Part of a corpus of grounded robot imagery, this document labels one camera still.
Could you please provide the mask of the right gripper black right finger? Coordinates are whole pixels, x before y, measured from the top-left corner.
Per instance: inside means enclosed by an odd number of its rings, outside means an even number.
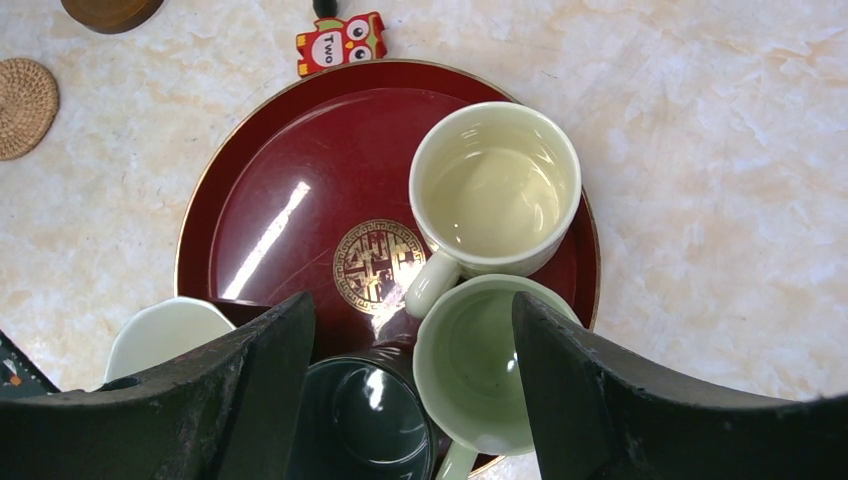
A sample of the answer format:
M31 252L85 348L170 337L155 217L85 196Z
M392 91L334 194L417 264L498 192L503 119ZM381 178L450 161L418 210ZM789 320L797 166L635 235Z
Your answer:
M847 398L789 401L677 372L527 292L512 325L545 479L843 479Z

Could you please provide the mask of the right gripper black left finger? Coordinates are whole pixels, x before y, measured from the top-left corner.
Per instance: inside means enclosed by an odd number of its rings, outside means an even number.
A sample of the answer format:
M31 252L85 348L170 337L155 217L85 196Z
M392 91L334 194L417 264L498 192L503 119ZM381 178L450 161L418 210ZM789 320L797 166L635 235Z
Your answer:
M315 333L297 293L236 330L106 383L1 404L5 479L281 479Z

